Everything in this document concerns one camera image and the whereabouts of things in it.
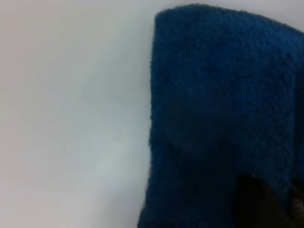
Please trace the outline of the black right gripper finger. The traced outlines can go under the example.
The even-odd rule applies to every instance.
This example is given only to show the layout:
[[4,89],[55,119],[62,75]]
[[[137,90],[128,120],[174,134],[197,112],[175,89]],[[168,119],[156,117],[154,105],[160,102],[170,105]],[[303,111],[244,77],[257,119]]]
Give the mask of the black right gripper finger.
[[287,228],[289,217],[276,197],[259,179],[240,175],[234,195],[237,228]]

